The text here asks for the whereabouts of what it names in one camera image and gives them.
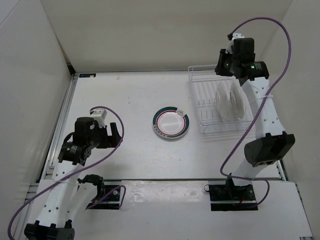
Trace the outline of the green rimmed plate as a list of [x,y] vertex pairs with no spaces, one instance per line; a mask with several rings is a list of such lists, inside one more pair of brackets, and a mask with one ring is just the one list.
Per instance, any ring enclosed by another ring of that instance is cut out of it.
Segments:
[[174,106],[159,109],[152,119],[152,128],[155,133],[166,140],[183,137],[188,132],[189,127],[189,116],[183,110]]
[[225,122],[230,122],[231,116],[229,114],[229,100],[227,97],[226,89],[221,82],[218,83],[216,87],[215,105],[222,120]]

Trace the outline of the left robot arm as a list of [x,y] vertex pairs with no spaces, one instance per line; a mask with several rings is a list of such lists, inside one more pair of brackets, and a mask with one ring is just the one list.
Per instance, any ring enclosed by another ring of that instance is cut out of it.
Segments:
[[105,187],[102,176],[81,172],[94,167],[86,165],[94,149],[115,151],[123,141],[124,132],[118,131],[115,122],[110,123],[108,133],[105,116],[93,111],[87,117],[79,117],[73,132],[63,140],[56,165],[54,183],[37,193],[48,193],[42,210],[33,223],[24,228],[29,240],[72,240],[75,237],[73,221],[78,211],[91,209],[111,195],[114,190]]

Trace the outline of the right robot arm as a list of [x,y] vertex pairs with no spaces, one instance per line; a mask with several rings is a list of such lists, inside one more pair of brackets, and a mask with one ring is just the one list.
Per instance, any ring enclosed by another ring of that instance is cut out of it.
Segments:
[[244,160],[227,175],[232,183],[224,193],[230,200],[238,199],[242,186],[250,185],[269,165],[281,160],[295,143],[295,136],[286,133],[270,95],[269,71],[263,61],[255,60],[255,41],[251,37],[231,37],[228,48],[220,50],[215,72],[234,76],[249,102],[255,128],[255,140],[244,146]]

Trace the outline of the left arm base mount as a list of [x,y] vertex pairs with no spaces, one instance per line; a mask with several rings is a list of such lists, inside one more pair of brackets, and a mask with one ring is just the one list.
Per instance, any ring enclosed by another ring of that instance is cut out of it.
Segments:
[[127,193],[121,180],[105,180],[104,192],[87,205],[87,210],[119,210]]

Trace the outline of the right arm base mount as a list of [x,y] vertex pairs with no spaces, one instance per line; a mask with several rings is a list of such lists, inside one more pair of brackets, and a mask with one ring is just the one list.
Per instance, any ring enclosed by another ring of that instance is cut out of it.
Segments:
[[231,178],[224,183],[209,183],[203,187],[209,193],[212,212],[257,211],[258,204],[252,184],[236,186]]

